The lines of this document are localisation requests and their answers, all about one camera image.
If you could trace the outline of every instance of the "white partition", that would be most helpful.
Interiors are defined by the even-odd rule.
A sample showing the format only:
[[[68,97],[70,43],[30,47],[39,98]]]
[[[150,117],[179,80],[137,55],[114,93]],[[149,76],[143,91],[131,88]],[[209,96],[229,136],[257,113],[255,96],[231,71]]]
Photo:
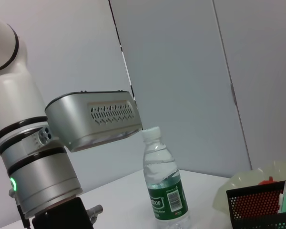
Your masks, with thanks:
[[[107,1],[0,0],[0,17],[25,40],[46,103],[74,91],[130,90]],[[88,191],[141,169],[143,143],[136,134],[69,156]],[[0,158],[0,227],[20,218],[10,188]]]
[[[212,1],[112,0],[143,127],[181,169],[250,169]]]
[[[286,0],[215,0],[253,168],[286,160]]]

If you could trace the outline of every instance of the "plastic bottle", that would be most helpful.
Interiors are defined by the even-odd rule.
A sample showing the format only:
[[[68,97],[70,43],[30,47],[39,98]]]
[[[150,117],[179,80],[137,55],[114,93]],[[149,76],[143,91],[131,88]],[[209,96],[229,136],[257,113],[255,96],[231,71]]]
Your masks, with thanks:
[[[146,144],[144,176],[153,212],[160,229],[189,229],[190,213],[180,173],[172,154],[161,142],[159,127],[142,131]]]

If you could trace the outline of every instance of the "table surface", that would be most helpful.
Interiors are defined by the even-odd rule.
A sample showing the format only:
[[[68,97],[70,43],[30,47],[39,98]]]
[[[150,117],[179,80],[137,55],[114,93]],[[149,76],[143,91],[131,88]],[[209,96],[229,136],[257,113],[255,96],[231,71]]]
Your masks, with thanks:
[[[193,229],[231,229],[230,218],[212,208],[217,189],[228,179],[206,174],[180,171]],[[101,204],[95,229],[156,229],[143,171],[84,193],[81,199],[86,209]],[[21,221],[1,229],[23,229]]]

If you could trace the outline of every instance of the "robotic arm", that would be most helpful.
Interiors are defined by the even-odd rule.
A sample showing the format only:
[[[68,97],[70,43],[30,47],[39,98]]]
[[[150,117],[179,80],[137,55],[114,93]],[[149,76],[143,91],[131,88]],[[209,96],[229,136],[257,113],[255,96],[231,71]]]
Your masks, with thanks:
[[[81,185],[64,149],[76,152],[126,138],[142,128],[125,91],[78,92],[45,106],[26,67],[27,51],[0,20],[0,155],[23,218],[35,229],[90,229]]]

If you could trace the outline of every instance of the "black mesh pen holder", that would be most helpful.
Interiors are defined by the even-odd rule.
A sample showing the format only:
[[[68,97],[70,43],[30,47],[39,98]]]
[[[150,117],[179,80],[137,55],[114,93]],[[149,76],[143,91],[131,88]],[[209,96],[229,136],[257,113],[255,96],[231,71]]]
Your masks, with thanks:
[[[286,229],[286,213],[278,214],[285,181],[228,190],[233,229]]]

